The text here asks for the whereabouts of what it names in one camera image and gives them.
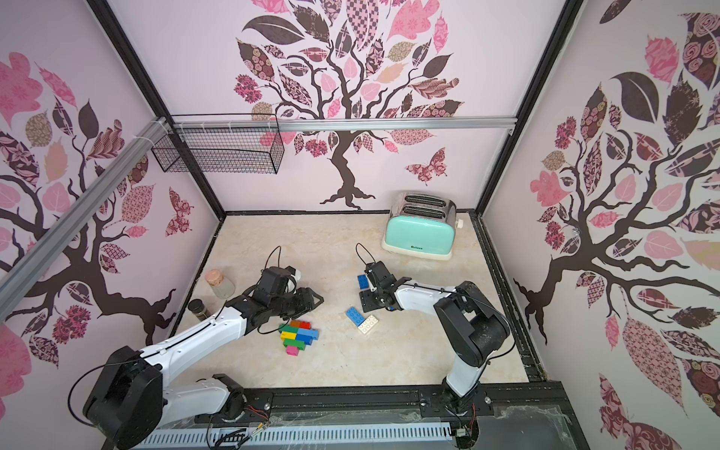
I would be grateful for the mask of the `light green lego brick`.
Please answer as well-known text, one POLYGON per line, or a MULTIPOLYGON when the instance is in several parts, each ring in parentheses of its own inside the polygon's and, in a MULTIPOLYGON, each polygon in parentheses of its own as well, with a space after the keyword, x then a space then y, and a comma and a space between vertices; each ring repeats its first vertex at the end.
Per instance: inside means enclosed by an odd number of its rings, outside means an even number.
POLYGON ((296 340, 296 339, 285 339, 283 341, 283 345, 285 347, 294 347, 298 348, 298 350, 303 351, 306 348, 306 343, 304 341, 296 340))

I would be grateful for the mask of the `dark green brick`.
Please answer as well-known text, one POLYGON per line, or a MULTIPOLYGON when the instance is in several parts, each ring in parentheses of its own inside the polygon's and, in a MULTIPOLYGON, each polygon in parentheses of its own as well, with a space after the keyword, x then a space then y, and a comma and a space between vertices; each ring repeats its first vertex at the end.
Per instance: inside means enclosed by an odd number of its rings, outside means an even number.
POLYGON ((288 333, 288 334, 297 334, 298 329, 296 327, 290 326, 290 325, 283 325, 281 328, 279 328, 279 333, 288 333))

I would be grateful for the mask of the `light blue 2x4 brick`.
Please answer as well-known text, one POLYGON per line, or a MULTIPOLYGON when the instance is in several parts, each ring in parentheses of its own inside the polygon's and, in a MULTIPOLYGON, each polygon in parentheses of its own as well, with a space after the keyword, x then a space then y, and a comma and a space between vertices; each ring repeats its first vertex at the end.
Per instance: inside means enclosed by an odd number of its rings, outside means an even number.
POLYGON ((355 327, 362 326, 363 322, 365 322, 366 320, 366 318, 355 307, 350 307, 350 309, 347 309, 345 311, 345 315, 354 324, 355 327))

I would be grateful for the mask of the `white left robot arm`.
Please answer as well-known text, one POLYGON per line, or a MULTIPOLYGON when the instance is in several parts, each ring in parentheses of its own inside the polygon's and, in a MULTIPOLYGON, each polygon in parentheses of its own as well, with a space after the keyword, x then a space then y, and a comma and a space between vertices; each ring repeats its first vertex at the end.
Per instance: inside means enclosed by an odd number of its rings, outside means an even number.
POLYGON ((170 339, 140 351, 125 346, 108 358, 82 413, 117 449, 131 449, 159 427, 203 414, 234 422, 243 416, 247 398, 230 376, 219 373, 178 388, 172 381, 270 318, 288 322, 323 303, 311 288, 276 295, 268 304, 241 294, 170 339))

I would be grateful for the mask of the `blue 2x3 lego brick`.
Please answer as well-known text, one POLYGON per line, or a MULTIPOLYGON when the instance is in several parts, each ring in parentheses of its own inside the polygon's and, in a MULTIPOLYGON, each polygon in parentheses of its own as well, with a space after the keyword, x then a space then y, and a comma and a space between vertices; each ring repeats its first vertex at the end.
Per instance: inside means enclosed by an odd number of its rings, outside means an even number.
POLYGON ((369 290, 369 280, 366 275, 359 275, 357 281, 361 291, 369 290))

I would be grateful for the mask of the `yellow lego brick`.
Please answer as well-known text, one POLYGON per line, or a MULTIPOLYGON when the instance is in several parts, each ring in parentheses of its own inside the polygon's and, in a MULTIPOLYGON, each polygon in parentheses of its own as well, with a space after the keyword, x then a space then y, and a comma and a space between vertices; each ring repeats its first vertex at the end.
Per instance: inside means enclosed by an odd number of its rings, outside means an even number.
POLYGON ((281 338, 283 341, 295 341, 295 340, 296 340, 296 337, 297 337, 297 334, 296 334, 296 333, 287 332, 287 331, 283 331, 283 332, 280 334, 280 338, 281 338))

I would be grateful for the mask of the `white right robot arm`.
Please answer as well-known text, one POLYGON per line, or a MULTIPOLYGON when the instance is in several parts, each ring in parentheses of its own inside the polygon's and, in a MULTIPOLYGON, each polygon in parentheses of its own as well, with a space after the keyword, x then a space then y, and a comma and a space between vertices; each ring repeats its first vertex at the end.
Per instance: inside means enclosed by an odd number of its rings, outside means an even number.
POLYGON ((444 378, 444 395, 455 402, 470 399, 491 358, 512 335, 506 317, 472 281, 455 287, 423 285, 395 277, 381 262, 365 265, 369 287, 359 294, 365 313, 419 311, 437 318, 456 354, 444 378))

